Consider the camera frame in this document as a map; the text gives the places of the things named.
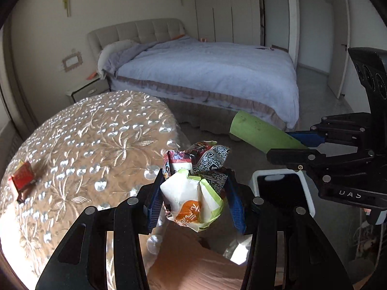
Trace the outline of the orange item on nightstand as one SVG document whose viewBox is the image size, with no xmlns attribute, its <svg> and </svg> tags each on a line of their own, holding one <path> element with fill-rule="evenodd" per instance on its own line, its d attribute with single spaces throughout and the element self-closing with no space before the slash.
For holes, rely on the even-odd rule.
<svg viewBox="0 0 387 290">
<path fill-rule="evenodd" d="M 87 77 L 87 80 L 93 80 L 98 77 L 99 77 L 99 74 L 95 71 L 92 74 L 90 74 L 90 76 Z"/>
</svg>

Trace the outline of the QR code wrapper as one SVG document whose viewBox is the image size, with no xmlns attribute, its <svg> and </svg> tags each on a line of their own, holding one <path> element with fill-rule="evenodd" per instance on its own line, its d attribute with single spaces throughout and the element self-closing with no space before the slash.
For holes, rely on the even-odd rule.
<svg viewBox="0 0 387 290">
<path fill-rule="evenodd" d="M 169 150 L 164 154 L 163 175 L 165 179 L 180 169 L 190 175 L 207 180 L 217 194 L 220 194 L 227 180 L 224 164 L 230 148 L 216 141 L 200 141 L 184 151 Z"/>
</svg>

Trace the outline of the wall switch panel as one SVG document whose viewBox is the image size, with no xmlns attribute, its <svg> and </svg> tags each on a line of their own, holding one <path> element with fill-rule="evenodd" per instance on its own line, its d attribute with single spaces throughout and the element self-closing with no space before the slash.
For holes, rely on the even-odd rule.
<svg viewBox="0 0 387 290">
<path fill-rule="evenodd" d="M 69 56 L 66 56 L 62 60 L 62 65 L 65 73 L 72 71 L 72 69 L 75 69 L 81 66 L 82 64 L 83 64 L 83 58 L 80 52 L 74 52 Z"/>
</svg>

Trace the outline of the white trash bin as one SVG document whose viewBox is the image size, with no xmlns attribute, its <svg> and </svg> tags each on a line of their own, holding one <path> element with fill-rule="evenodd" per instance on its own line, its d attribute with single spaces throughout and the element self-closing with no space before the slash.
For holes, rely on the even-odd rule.
<svg viewBox="0 0 387 290">
<path fill-rule="evenodd" d="M 255 196 L 268 199 L 279 208 L 304 208 L 315 216 L 315 207 L 306 178 L 289 169 L 256 170 L 249 181 Z"/>
</svg>

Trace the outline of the beige tufted headboard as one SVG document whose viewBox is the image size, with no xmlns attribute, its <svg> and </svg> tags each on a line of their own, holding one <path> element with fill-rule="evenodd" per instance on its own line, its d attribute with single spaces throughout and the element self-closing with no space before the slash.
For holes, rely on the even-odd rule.
<svg viewBox="0 0 387 290">
<path fill-rule="evenodd" d="M 186 30 L 181 20 L 177 18 L 158 18 L 99 28 L 88 33 L 87 39 L 95 63 L 97 63 L 100 52 L 109 44 L 127 39 L 140 44 L 154 41 L 164 42 L 185 33 Z"/>
</svg>

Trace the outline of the white bedside nightstand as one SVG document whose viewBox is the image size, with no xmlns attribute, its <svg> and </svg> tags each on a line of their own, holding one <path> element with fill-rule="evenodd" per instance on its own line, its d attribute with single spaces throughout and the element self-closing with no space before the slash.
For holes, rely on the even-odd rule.
<svg viewBox="0 0 387 290">
<path fill-rule="evenodd" d="M 110 91 L 110 85 L 106 79 L 95 77 L 90 80 L 77 84 L 71 90 L 68 90 L 66 96 L 70 103 L 77 103 L 85 98 L 90 98 Z"/>
</svg>

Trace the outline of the white orange green wrapper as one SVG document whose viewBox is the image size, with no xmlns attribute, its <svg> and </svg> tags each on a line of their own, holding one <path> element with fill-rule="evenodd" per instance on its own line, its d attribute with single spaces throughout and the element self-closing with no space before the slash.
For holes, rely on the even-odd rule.
<svg viewBox="0 0 387 290">
<path fill-rule="evenodd" d="M 224 201 L 200 176 L 190 175 L 186 169 L 178 170 L 164 181 L 160 190 L 168 220 L 201 232 L 217 220 Z"/>
</svg>

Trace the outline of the bed with blue duvet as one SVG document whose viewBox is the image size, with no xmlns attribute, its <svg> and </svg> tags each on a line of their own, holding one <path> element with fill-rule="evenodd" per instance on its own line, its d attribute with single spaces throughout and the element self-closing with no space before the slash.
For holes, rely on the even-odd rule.
<svg viewBox="0 0 387 290">
<path fill-rule="evenodd" d="M 98 74 L 116 90 L 143 88 L 154 96 L 243 110 L 281 130 L 299 120 L 297 75 L 279 49 L 235 43 L 204 43 L 189 36 L 106 46 Z"/>
</svg>

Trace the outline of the small red candy packet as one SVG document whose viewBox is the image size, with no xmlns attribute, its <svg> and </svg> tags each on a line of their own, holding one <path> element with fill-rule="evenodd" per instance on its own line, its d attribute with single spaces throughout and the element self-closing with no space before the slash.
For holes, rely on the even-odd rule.
<svg viewBox="0 0 387 290">
<path fill-rule="evenodd" d="M 24 192 L 35 182 L 35 173 L 29 161 L 20 161 L 16 170 L 8 177 L 8 185 L 18 203 L 24 203 Z"/>
</svg>

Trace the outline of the beige lace tablecloth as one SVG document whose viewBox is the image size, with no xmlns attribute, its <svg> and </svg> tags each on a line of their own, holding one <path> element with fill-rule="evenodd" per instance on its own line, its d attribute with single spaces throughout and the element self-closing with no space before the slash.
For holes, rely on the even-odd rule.
<svg viewBox="0 0 387 290">
<path fill-rule="evenodd" d="M 22 285 L 34 289 L 60 240 L 88 206 L 105 210 L 156 178 L 179 125 L 159 98 L 108 92 L 45 121 L 22 143 L 1 181 L 1 248 Z M 35 182 L 18 203 L 8 177 L 29 161 Z"/>
</svg>

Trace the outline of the beige built-in wardrobe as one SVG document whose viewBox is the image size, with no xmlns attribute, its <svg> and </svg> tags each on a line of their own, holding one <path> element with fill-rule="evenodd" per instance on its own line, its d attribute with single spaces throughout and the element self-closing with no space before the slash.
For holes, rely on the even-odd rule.
<svg viewBox="0 0 387 290">
<path fill-rule="evenodd" d="M 260 0 L 195 0 L 198 38 L 259 45 Z"/>
</svg>

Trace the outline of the white room door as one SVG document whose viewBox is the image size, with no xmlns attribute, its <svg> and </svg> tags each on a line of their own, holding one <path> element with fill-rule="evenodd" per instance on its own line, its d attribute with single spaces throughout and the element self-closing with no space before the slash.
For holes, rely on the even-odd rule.
<svg viewBox="0 0 387 290">
<path fill-rule="evenodd" d="M 333 0 L 333 54 L 328 87 L 338 99 L 342 93 L 350 45 L 350 10 L 348 0 Z"/>
</svg>

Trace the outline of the green cardboard tube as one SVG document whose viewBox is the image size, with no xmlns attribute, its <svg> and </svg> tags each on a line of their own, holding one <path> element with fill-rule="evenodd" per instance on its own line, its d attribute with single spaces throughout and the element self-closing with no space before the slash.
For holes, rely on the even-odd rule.
<svg viewBox="0 0 387 290">
<path fill-rule="evenodd" d="M 234 116 L 230 133 L 265 154 L 271 149 L 307 149 L 288 133 L 244 111 Z"/>
</svg>

